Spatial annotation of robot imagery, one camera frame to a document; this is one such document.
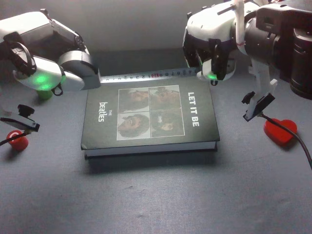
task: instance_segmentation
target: heart-shaped object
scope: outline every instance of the heart-shaped object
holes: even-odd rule
[[[276,118],[273,118],[273,120],[288,128],[292,132],[297,133],[297,125],[295,122],[289,119],[280,121]],[[285,146],[293,138],[291,134],[268,121],[266,121],[264,124],[264,132],[272,141],[280,146]]]

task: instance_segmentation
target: book cover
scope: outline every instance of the book cover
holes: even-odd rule
[[[109,83],[88,91],[81,140],[87,155],[98,149],[118,154],[125,147],[161,151],[168,144],[216,141],[210,86],[196,77]]]

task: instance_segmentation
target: metal ruler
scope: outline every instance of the metal ruler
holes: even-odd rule
[[[171,69],[171,70],[161,70],[154,72],[142,72],[126,75],[116,75],[101,77],[101,83],[119,83],[119,82],[134,82],[134,81],[148,81],[148,80],[158,80],[158,79],[169,79],[176,77],[187,77],[196,76],[199,68],[181,68],[181,69]]]

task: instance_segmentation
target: hardcover book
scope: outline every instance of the hardcover book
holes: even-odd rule
[[[208,82],[196,77],[108,83],[89,90],[81,149],[86,158],[216,150]]]

